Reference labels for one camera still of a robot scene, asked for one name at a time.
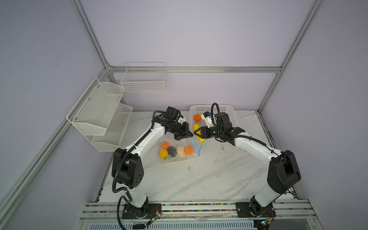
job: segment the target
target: wall-mounted wire basket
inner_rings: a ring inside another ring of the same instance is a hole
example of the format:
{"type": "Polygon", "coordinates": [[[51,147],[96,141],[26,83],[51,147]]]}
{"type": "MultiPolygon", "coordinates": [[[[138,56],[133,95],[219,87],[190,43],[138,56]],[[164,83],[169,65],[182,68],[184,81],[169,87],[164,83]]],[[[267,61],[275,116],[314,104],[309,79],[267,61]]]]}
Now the wall-mounted wire basket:
{"type": "Polygon", "coordinates": [[[121,86],[127,93],[164,92],[166,85],[166,63],[126,62],[126,71],[121,86]]]}
{"type": "Polygon", "coordinates": [[[75,104],[67,120],[100,152],[115,151],[123,138],[133,110],[121,104],[124,88],[97,78],[92,92],[78,109],[75,104]]]}

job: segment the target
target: robotic arm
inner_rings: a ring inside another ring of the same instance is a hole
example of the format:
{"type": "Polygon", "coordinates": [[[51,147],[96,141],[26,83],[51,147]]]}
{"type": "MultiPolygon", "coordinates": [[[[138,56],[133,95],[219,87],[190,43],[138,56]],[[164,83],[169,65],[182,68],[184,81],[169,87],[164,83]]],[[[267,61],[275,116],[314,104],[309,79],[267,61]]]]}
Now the robotic arm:
{"type": "MultiPolygon", "coordinates": [[[[263,216],[272,209],[272,202],[277,197],[300,180],[295,156],[291,151],[282,152],[269,147],[249,136],[243,129],[233,127],[226,113],[213,114],[214,106],[217,106],[219,111],[218,105],[214,103],[211,113],[202,114],[202,119],[206,121],[207,126],[194,130],[194,134],[202,139],[215,138],[220,142],[229,142],[246,150],[269,167],[266,185],[251,198],[249,206],[244,208],[244,212],[250,217],[263,216]]],[[[135,142],[125,149],[118,148],[114,152],[113,192],[124,190],[127,193],[128,198],[124,197],[127,202],[125,208],[138,218],[146,216],[148,209],[148,198],[139,185],[144,176],[141,158],[167,132],[173,133],[176,140],[193,136],[189,131],[189,124],[185,122],[180,111],[168,107],[166,112],[153,113],[151,126],[135,142]],[[116,189],[116,183],[124,184],[126,187],[116,189]]]]}

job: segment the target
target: white marble surface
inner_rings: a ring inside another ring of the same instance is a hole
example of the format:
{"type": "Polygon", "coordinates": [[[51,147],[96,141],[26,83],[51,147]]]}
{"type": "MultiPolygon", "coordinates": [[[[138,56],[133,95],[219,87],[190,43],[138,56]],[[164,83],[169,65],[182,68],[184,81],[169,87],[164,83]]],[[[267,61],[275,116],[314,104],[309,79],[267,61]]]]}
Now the white marble surface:
{"type": "MultiPolygon", "coordinates": [[[[182,111],[182,114],[190,119],[189,111],[182,111]]],[[[268,144],[254,110],[236,111],[236,114],[242,129],[268,144]]],[[[120,147],[125,148],[135,141],[147,129],[151,119],[152,112],[133,112],[120,147]]],[[[267,167],[261,161],[243,149],[213,138],[204,142],[199,157],[161,163],[158,152],[165,136],[142,159],[144,177],[140,185],[150,201],[245,199],[254,196],[266,184],[267,167]]],[[[196,138],[194,140],[200,147],[200,142],[196,138]]],[[[100,202],[116,202],[123,194],[112,192],[111,168],[100,202]]]]}

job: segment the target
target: white mesh basket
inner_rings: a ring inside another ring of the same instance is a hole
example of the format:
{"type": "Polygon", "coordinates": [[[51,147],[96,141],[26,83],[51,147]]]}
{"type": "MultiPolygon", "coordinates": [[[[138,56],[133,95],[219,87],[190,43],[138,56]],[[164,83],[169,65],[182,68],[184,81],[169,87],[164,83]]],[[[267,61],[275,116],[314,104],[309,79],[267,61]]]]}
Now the white mesh basket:
{"type": "Polygon", "coordinates": [[[126,62],[121,86],[125,92],[164,92],[166,85],[166,63],[126,62]]]}
{"type": "MultiPolygon", "coordinates": [[[[189,108],[189,128],[190,129],[192,129],[194,123],[199,124],[201,127],[207,126],[204,120],[195,121],[193,117],[196,114],[200,115],[201,113],[204,113],[204,112],[211,112],[211,106],[212,105],[192,105],[189,108]]],[[[220,112],[225,112],[228,114],[230,122],[232,123],[233,127],[239,127],[238,118],[236,116],[234,108],[231,105],[219,105],[219,109],[220,109],[220,112]]],[[[214,114],[217,113],[216,106],[213,107],[213,113],[214,114]]]]}
{"type": "Polygon", "coordinates": [[[75,104],[67,120],[98,151],[113,152],[121,143],[133,108],[120,103],[123,87],[97,78],[91,85],[96,86],[79,110],[75,104]]]}

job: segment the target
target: white wire basket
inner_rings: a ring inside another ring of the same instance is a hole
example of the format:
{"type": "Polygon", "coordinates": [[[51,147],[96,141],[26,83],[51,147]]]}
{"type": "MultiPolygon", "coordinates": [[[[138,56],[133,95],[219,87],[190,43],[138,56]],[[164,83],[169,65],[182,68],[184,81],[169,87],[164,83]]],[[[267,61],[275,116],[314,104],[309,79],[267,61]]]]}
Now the white wire basket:
{"type": "MultiPolygon", "coordinates": [[[[192,129],[194,123],[199,124],[201,127],[207,126],[204,120],[195,121],[193,117],[196,114],[200,115],[201,113],[204,113],[204,112],[211,112],[211,106],[212,105],[192,105],[189,108],[189,128],[190,129],[192,129]]],[[[219,105],[219,109],[220,109],[220,113],[225,112],[228,114],[230,122],[232,123],[233,127],[239,127],[238,118],[236,116],[234,108],[231,105],[219,105]]],[[[217,113],[216,106],[213,107],[213,113],[214,114],[217,113]]]]}
{"type": "Polygon", "coordinates": [[[166,63],[126,62],[121,86],[127,93],[164,92],[166,85],[166,63]]]}
{"type": "Polygon", "coordinates": [[[133,108],[120,103],[123,87],[111,82],[99,82],[97,78],[91,85],[96,86],[79,110],[78,103],[75,104],[67,120],[98,151],[113,152],[121,143],[133,108]]]}

